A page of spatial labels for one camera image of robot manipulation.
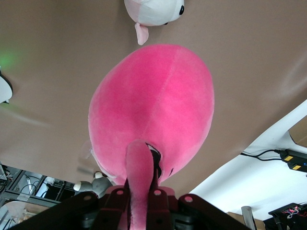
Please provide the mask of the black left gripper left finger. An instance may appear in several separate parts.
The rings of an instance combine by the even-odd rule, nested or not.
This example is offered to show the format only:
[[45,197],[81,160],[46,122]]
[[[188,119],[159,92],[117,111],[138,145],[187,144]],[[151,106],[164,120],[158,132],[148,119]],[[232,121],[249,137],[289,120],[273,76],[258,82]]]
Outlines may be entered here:
[[112,186],[99,199],[96,230],[130,229],[130,189],[127,186]]

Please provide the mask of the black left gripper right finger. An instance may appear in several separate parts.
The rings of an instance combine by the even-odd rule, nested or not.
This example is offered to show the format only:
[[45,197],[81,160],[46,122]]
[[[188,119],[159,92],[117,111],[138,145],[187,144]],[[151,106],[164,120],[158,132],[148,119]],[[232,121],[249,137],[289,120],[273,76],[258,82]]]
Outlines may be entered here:
[[158,187],[148,194],[147,230],[174,230],[171,211],[176,207],[175,192],[168,187]]

